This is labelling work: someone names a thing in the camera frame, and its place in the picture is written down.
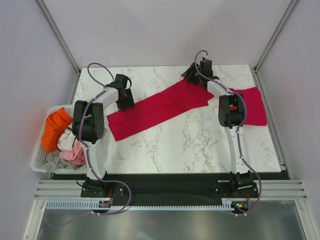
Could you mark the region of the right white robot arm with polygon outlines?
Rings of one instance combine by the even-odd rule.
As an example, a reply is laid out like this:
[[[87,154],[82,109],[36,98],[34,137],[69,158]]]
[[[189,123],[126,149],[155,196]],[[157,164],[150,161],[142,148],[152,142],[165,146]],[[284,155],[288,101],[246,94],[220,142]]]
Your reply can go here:
[[[218,98],[218,121],[224,127],[228,139],[231,173],[255,174],[256,171],[247,162],[245,154],[243,125],[248,111],[243,95],[224,86],[213,73],[212,61],[206,58],[200,60],[200,63],[194,61],[181,76],[196,86],[203,86]]]

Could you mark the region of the red t-shirt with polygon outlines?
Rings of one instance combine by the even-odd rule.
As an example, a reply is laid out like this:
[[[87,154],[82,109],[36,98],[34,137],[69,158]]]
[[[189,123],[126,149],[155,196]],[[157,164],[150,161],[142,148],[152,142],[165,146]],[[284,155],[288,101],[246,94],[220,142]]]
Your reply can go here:
[[[250,126],[267,126],[268,120],[266,116],[265,106],[263,103],[261,92],[257,87],[247,89],[233,89],[233,92],[242,94],[247,108],[247,117],[245,125]]]
[[[137,102],[134,108],[109,114],[108,125],[118,142],[189,110],[208,106],[213,97],[203,86],[194,85],[184,78]]]

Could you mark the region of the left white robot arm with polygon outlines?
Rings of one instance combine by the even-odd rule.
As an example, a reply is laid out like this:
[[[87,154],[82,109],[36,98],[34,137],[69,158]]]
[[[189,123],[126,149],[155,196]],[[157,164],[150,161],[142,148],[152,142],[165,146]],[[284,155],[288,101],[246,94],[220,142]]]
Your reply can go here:
[[[132,81],[124,74],[104,85],[102,91],[89,101],[78,100],[74,104],[72,133],[81,143],[87,165],[86,176],[95,180],[92,191],[99,197],[106,196],[110,185],[103,178],[107,174],[102,160],[101,141],[105,134],[104,111],[112,104],[119,111],[135,107],[131,92]]]

